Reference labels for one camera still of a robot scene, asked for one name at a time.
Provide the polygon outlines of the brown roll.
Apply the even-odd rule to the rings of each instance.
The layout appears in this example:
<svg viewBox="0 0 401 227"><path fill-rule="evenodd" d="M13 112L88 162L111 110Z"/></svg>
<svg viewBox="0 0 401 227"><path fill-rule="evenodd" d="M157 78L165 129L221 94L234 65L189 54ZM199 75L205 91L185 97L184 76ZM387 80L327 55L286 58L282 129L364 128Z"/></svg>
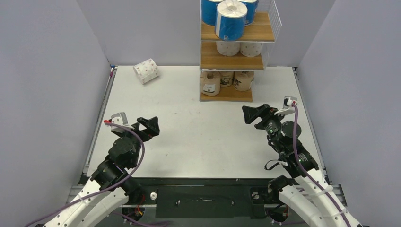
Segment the brown roll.
<svg viewBox="0 0 401 227"><path fill-rule="evenodd" d="M233 86L238 91L248 91L252 87L254 71L235 71Z"/></svg>
<svg viewBox="0 0 401 227"><path fill-rule="evenodd" d="M234 71L220 71L220 86L229 87L233 84Z"/></svg>
<svg viewBox="0 0 401 227"><path fill-rule="evenodd" d="M200 76L201 93L216 96L220 93L221 74L218 71L204 71Z"/></svg>

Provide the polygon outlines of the white floral roll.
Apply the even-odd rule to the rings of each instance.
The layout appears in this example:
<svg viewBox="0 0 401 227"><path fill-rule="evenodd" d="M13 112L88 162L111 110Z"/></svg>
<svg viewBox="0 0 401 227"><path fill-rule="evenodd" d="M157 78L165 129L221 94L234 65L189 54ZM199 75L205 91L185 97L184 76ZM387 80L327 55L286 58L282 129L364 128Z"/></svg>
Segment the white floral roll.
<svg viewBox="0 0 401 227"><path fill-rule="evenodd" d="M159 77L161 72L152 58L133 66L135 75L141 84L146 84Z"/></svg>
<svg viewBox="0 0 401 227"><path fill-rule="evenodd" d="M242 42L240 44L240 53L246 57L256 57L261 54L263 43Z"/></svg>
<svg viewBox="0 0 401 227"><path fill-rule="evenodd" d="M234 56L240 51L240 43L229 41L216 41L217 52L224 56Z"/></svg>

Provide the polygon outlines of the blue roll back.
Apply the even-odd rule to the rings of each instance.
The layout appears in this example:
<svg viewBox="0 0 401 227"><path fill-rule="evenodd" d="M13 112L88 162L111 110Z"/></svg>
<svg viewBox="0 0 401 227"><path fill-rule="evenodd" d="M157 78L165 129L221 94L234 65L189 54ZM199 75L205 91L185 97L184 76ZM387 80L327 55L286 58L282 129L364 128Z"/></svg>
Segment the blue roll back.
<svg viewBox="0 0 401 227"><path fill-rule="evenodd" d="M217 5L215 34L223 41L239 40L244 34L247 7L237 0L225 0Z"/></svg>

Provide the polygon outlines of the blue roll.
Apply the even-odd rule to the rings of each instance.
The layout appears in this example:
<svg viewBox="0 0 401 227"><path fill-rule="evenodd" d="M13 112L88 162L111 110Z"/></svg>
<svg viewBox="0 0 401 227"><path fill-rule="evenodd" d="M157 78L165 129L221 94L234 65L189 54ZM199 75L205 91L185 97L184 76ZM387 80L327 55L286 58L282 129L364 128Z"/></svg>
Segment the blue roll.
<svg viewBox="0 0 401 227"><path fill-rule="evenodd" d="M216 24L217 6L221 2L223 0L201 0L201 19L205 24Z"/></svg>
<svg viewBox="0 0 401 227"><path fill-rule="evenodd" d="M247 7L237 0L225 0L217 5L215 34L223 41L239 40L244 34Z"/></svg>
<svg viewBox="0 0 401 227"><path fill-rule="evenodd" d="M254 22L259 0L239 0L239 1L247 7L245 26L251 25Z"/></svg>

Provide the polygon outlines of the blue roll front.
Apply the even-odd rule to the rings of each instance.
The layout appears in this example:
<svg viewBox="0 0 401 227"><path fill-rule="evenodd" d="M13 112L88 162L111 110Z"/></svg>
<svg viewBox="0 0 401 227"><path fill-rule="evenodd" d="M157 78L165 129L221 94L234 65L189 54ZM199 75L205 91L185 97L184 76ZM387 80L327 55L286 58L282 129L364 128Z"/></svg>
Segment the blue roll front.
<svg viewBox="0 0 401 227"><path fill-rule="evenodd" d="M217 6L221 2L223 0L201 0L201 19L205 24L216 24Z"/></svg>

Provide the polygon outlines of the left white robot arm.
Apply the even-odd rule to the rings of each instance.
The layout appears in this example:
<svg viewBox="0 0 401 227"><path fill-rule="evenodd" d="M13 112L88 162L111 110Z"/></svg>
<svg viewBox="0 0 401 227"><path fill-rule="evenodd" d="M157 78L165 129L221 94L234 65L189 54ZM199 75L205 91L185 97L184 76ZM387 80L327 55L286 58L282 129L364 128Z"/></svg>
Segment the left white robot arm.
<svg viewBox="0 0 401 227"><path fill-rule="evenodd" d="M81 191L51 215L45 227L92 227L118 206L140 200L140 184L132 175L144 159L144 142L160 134L158 118L140 117L127 125L123 117L114 116L104 124L118 138Z"/></svg>

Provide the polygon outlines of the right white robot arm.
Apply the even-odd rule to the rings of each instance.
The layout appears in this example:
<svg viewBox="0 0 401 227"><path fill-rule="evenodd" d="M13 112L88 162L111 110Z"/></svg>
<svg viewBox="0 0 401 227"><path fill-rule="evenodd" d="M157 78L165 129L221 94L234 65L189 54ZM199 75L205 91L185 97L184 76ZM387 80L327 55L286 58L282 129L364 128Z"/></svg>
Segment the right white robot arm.
<svg viewBox="0 0 401 227"><path fill-rule="evenodd" d="M278 164L302 187L304 196L290 179L281 175L267 186L267 197L287 205L310 227L360 227L362 224L341 203L323 171L299 140L296 103L286 107L294 112L292 121L283 121L280 110L268 104L259 107L243 106L244 122L260 122L254 127L267 133L268 145L279 155Z"/></svg>

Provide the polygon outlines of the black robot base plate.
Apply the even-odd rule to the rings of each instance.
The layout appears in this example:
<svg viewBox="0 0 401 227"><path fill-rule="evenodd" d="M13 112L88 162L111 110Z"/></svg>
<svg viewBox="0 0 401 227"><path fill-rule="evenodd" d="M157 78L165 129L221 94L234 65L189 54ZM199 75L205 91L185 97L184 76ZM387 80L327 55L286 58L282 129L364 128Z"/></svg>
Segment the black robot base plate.
<svg viewBox="0 0 401 227"><path fill-rule="evenodd" d="M269 178L137 178L140 188L119 206L122 213L156 218L266 218L283 205L268 191Z"/></svg>

